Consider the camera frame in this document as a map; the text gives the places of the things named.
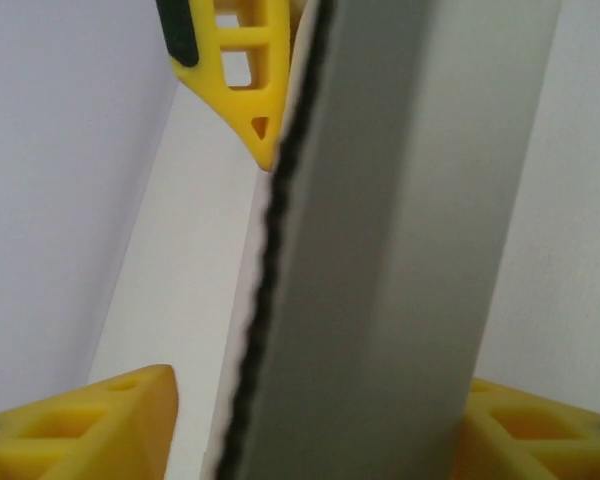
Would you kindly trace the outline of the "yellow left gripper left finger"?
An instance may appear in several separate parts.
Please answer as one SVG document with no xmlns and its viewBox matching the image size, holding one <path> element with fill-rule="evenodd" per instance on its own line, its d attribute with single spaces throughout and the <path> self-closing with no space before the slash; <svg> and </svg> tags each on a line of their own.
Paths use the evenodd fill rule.
<svg viewBox="0 0 600 480">
<path fill-rule="evenodd" d="M 164 480 L 172 366 L 143 367 L 0 412 L 0 480 Z"/>
</svg>

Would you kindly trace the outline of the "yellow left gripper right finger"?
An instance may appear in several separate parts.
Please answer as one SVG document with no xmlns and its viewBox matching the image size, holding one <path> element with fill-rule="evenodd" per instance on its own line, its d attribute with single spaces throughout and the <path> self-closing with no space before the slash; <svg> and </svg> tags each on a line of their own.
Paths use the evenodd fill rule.
<svg viewBox="0 0 600 480">
<path fill-rule="evenodd" d="M 474 379 L 451 480 L 600 480 L 600 413 Z"/>
</svg>

